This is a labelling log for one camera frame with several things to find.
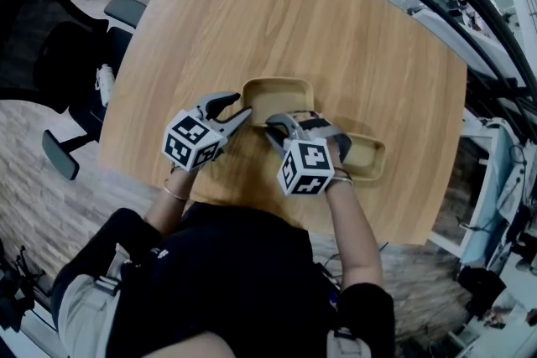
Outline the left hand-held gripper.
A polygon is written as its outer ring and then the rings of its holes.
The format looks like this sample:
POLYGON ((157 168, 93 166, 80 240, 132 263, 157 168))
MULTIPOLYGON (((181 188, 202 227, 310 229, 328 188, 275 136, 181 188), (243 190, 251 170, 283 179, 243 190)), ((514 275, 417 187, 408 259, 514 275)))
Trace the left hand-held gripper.
POLYGON ((240 99, 240 94, 224 91, 205 95, 196 107, 181 110, 167 126, 162 154, 175 167, 192 171, 214 160, 231 137, 252 115, 248 106, 231 117, 219 120, 219 115, 240 99))

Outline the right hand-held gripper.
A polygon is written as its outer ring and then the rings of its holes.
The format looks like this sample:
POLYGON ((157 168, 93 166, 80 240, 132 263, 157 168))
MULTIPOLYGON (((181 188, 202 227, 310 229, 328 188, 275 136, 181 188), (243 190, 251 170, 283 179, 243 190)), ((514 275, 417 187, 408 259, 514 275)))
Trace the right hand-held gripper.
POLYGON ((331 181, 335 169, 328 138, 338 143, 341 163, 352 147, 351 138, 339 126, 313 111, 274 114, 265 121, 265 135, 282 158, 277 179, 286 196, 318 195, 331 181))

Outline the person's right forearm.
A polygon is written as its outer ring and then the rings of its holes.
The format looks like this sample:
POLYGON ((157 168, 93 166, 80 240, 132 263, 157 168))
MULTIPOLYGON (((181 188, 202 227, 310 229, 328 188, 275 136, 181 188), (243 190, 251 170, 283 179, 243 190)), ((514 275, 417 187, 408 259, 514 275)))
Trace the person's right forearm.
POLYGON ((327 187, 336 244, 341 258, 343 289, 354 284, 383 286, 378 243, 348 178, 334 178, 327 187))

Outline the person's left forearm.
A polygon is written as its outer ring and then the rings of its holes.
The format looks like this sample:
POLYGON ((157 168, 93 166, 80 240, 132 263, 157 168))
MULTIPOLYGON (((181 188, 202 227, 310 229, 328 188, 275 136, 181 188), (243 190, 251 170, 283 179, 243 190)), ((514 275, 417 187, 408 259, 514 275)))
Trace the person's left forearm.
POLYGON ((144 221, 162 237, 177 230, 197 174, 197 170, 175 169, 144 216, 144 221))

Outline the person's right hand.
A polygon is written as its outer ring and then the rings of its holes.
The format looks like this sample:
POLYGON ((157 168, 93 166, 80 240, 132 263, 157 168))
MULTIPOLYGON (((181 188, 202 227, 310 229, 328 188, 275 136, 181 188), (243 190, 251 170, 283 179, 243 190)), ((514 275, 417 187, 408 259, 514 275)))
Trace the person's right hand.
POLYGON ((326 145, 327 145, 328 153, 330 154, 331 162, 332 162, 334 169, 342 169, 342 163, 340 159, 340 148, 339 148, 338 143, 334 139, 328 138, 326 140, 326 145))

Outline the person's black shirt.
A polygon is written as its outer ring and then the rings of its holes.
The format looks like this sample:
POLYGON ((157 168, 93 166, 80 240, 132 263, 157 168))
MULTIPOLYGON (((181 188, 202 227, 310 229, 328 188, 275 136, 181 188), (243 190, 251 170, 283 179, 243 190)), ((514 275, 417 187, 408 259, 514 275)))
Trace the person's black shirt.
POLYGON ((353 285, 332 303, 306 231, 260 210, 202 203, 165 237, 133 210, 115 211, 55 279, 56 329, 66 289, 80 275, 105 277, 116 245, 130 262, 106 358, 142 358, 205 332, 237 358, 326 358, 338 329, 372 358, 394 358, 394 301, 382 288, 353 285))

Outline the black office chair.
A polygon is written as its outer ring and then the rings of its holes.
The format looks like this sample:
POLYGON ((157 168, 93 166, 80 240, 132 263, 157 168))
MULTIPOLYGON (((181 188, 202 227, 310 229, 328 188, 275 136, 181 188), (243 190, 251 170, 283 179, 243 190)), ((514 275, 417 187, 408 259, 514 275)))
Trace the black office chair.
POLYGON ((72 152, 101 136, 107 108, 97 73, 119 71, 132 37, 71 0, 0 0, 0 100, 68 112, 82 128, 64 142, 43 133, 47 158, 68 180, 80 169, 72 152))

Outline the white and blue desk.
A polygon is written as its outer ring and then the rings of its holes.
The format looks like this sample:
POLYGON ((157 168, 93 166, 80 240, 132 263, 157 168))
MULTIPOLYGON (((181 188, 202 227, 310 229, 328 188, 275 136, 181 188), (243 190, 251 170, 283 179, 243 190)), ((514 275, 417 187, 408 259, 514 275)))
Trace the white and blue desk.
POLYGON ((506 120, 464 111, 450 183, 429 240, 462 265, 489 266, 521 205, 531 203, 537 144, 506 120))

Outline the black bag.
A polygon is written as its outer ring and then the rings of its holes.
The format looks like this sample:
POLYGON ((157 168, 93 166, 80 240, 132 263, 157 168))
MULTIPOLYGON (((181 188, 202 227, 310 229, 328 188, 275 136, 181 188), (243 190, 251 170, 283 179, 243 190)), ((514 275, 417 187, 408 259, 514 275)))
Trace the black bag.
POLYGON ((472 295, 467 310, 478 318, 493 306, 506 288, 499 275, 482 267, 465 266, 460 271, 457 282, 472 295))

